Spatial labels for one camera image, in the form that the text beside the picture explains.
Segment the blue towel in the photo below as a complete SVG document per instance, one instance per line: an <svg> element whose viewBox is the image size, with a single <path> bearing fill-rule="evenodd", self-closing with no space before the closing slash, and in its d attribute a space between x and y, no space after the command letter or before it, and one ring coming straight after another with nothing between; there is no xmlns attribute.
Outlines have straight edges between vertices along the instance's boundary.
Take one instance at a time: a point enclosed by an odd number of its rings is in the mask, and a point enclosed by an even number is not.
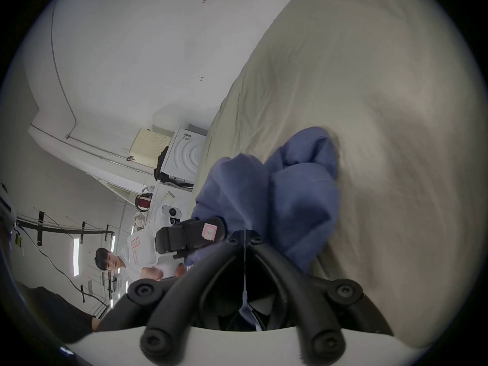
<svg viewBox="0 0 488 366"><path fill-rule="evenodd" d="M250 155L219 159L192 217L224 218L228 233L252 229L303 272L323 250L339 211L337 158L325 130L299 131L263 164ZM190 254L186 265L215 246Z"/></svg>

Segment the beige bedsheet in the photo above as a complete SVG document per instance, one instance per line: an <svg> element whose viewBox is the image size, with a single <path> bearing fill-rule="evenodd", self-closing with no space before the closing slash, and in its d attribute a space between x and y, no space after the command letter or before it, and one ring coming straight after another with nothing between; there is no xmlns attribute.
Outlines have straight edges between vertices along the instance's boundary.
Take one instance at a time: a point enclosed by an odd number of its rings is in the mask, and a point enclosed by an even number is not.
<svg viewBox="0 0 488 366"><path fill-rule="evenodd" d="M266 158L322 126L340 159L340 218L316 275L358 281L395 335L442 332L485 257L482 79L434 0L292 0L215 117L194 196L222 156Z"/></svg>

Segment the pink sticker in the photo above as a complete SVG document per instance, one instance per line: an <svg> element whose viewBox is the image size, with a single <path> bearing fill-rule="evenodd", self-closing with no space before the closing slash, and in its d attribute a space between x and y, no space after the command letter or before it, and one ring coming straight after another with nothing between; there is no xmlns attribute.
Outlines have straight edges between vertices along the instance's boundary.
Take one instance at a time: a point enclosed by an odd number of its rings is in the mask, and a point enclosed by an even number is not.
<svg viewBox="0 0 488 366"><path fill-rule="evenodd" d="M202 231L202 237L205 240L214 241L216 234L217 234L217 227L215 225L210 224L210 223L205 223L204 229Z"/></svg>
<svg viewBox="0 0 488 366"><path fill-rule="evenodd" d="M132 249L136 248L139 246L139 244L141 244L141 241L139 240L139 237L135 238L134 240L132 240L130 242L131 246L132 246Z"/></svg>

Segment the white label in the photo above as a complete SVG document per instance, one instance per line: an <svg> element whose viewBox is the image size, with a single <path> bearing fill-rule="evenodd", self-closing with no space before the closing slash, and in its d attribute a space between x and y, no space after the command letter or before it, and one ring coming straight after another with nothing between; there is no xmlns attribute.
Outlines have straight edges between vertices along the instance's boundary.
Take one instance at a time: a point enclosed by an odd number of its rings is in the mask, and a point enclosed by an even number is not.
<svg viewBox="0 0 488 366"><path fill-rule="evenodd" d="M216 234L217 234L217 227L215 225L210 224L210 223L205 223L204 229L202 231L202 237L205 240L214 241Z"/></svg>

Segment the hand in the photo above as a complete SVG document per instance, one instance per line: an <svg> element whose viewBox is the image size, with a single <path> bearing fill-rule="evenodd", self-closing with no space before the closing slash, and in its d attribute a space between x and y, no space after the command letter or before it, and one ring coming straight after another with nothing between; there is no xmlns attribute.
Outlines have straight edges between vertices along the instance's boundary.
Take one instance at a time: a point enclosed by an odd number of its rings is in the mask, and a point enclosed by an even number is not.
<svg viewBox="0 0 488 366"><path fill-rule="evenodd" d="M181 277L186 272L186 267L183 263L181 263L175 271L175 277Z"/></svg>

